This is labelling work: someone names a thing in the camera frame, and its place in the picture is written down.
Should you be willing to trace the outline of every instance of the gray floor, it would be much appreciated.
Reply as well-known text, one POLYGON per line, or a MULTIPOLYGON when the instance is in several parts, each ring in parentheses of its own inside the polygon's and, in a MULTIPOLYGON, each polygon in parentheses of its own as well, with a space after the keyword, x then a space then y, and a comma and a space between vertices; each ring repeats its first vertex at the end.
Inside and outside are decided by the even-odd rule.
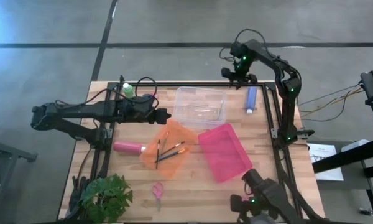
MULTIPOLYGON (((111 0, 0 1, 0 43, 99 43, 111 0)), ((231 42, 243 28, 261 31, 268 42, 373 42, 373 0, 122 0, 109 35, 115 42, 231 42)), ((257 38, 243 34, 241 40, 257 38)), ((270 49, 303 78, 300 102, 351 86, 373 70, 371 48, 270 49)), ((219 49, 106 49, 98 80, 218 80, 219 49)), ((58 212, 75 142, 56 131, 34 131, 31 108, 61 99, 86 99, 98 49, 0 49, 0 141, 38 152, 35 163, 19 161, 0 223, 53 221, 58 212)), ((261 64, 261 80, 273 74, 261 64)), ((312 110, 329 98, 304 105, 312 110)), ((347 100, 344 113, 328 123, 304 122, 316 135, 350 140, 373 139, 373 115, 364 94, 347 100)), ((338 114, 334 105, 313 114, 338 114)), ((368 207, 364 191, 321 190, 332 220, 373 223, 358 215, 368 207)))

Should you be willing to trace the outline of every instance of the scissors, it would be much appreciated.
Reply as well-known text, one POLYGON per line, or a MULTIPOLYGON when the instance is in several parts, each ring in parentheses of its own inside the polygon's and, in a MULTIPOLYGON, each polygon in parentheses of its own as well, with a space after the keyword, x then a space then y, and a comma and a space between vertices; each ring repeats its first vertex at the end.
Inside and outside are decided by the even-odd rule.
POLYGON ((153 187, 152 187, 152 193, 154 193, 156 197, 156 207, 157 210, 160 211, 160 208, 162 206, 160 199, 162 198, 163 194, 163 184, 160 182, 157 182, 153 187))

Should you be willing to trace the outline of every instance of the pink cylinder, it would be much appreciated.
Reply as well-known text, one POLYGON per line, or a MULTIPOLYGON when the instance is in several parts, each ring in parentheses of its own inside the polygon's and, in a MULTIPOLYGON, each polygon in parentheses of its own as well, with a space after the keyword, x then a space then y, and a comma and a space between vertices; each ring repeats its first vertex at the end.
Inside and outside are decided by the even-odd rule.
POLYGON ((145 147, 142 147, 141 144, 133 143, 133 142, 115 142, 113 144, 113 150, 116 152, 128 152, 134 154, 141 154, 144 151, 145 147))

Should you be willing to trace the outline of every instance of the white paper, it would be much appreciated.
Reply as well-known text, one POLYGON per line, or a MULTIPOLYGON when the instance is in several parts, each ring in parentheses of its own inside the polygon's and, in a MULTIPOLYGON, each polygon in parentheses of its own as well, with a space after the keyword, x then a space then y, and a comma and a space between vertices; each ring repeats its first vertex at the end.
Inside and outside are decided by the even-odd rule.
MULTIPOLYGON (((308 144, 310 146, 310 157, 311 162, 320 161, 321 159, 327 158, 329 156, 333 156, 337 154, 336 148, 330 145, 322 145, 322 144, 308 144)), ((343 181, 343 173, 341 173, 341 169, 335 168, 332 170, 320 172, 315 174, 317 180, 338 180, 343 181)))

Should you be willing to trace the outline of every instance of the blue cylinder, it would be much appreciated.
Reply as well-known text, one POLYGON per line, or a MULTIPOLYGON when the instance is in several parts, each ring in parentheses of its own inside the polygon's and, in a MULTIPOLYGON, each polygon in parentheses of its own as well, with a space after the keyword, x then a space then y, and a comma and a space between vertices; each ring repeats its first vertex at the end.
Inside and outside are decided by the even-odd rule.
POLYGON ((254 108, 256 107, 256 94, 257 94, 257 88, 249 87, 247 91, 247 98, 246 98, 246 113, 247 114, 252 114, 254 108))

